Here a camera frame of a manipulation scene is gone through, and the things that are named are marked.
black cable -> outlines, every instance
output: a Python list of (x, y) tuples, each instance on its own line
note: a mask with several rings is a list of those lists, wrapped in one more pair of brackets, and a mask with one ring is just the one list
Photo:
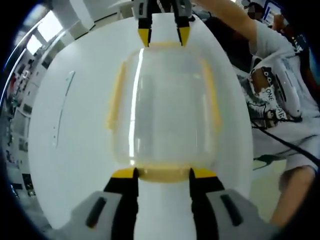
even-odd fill
[(264, 129), (260, 128), (254, 121), (251, 121), (251, 123), (253, 125), (256, 126), (257, 129), (259, 129), (261, 132), (263, 132), (264, 134), (268, 135), (269, 137), (273, 138), (274, 140), (277, 140), (278, 142), (282, 143), (283, 145), (287, 146), (288, 148), (295, 150), (296, 152), (298, 152), (299, 154), (302, 154), (303, 156), (305, 156), (306, 158), (308, 158), (310, 161), (312, 161), (318, 168), (320, 168), (320, 159), (315, 157), (314, 155), (312, 155), (310, 152), (303, 150), (301, 147), (298, 147), (290, 142), (287, 142), (267, 131), (265, 131)]

floor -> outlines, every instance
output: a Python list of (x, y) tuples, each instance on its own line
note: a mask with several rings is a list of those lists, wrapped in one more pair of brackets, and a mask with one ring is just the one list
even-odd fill
[[(116, 14), (105, 17), (95, 22), (95, 27), (91, 31), (95, 31), (117, 20)], [(261, 164), (255, 162), (253, 168), (260, 167)], [(260, 177), (252, 181), (249, 198), (257, 206), (259, 215), (267, 222), (270, 220), (280, 196), (278, 182), (281, 173), (285, 169), (285, 165), (285, 160), (274, 162)]]

transparent plastic container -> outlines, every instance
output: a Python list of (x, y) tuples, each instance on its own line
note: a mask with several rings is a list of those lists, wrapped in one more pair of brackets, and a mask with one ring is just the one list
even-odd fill
[(107, 126), (116, 161), (140, 177), (176, 182), (215, 160), (220, 114), (205, 59), (185, 47), (152, 45), (121, 66)]

white t-shirt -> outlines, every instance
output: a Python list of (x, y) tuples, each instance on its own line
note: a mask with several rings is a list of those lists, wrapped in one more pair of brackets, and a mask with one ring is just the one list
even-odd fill
[[(282, 58), (289, 64), (295, 75), (290, 79), (300, 102), (302, 120), (300, 122), (281, 122), (272, 120), (257, 120), (266, 131), (310, 152), (320, 158), (320, 112), (317, 103), (312, 98), (300, 73), (300, 57), (296, 56), (295, 48), (278, 32), (256, 21), (256, 46), (250, 46), (253, 55), (262, 59), (250, 72), (250, 76), (240, 81), (244, 92), (250, 117), (266, 117), (276, 115), (278, 119), (292, 119), (287, 109), (279, 103), (277, 85), (270, 79), (275, 79), (275, 60)], [(300, 166), (317, 166), (305, 156), (286, 147), (259, 129), (253, 128), (254, 157), (276, 155), (287, 159), (286, 171)]]

window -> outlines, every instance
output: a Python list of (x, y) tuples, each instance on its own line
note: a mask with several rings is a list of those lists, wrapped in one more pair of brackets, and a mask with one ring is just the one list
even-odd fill
[(42, 47), (41, 42), (38, 40), (38, 38), (36, 38), (35, 35), (32, 35), (30, 37), (30, 40), (28, 41), (28, 43), (26, 44), (26, 49), (28, 49), (28, 51), (34, 55), (36, 53), (36, 51)]
[(47, 42), (56, 36), (62, 29), (63, 27), (52, 11), (49, 11), (47, 15), (45, 15), (38, 26), (38, 31)]

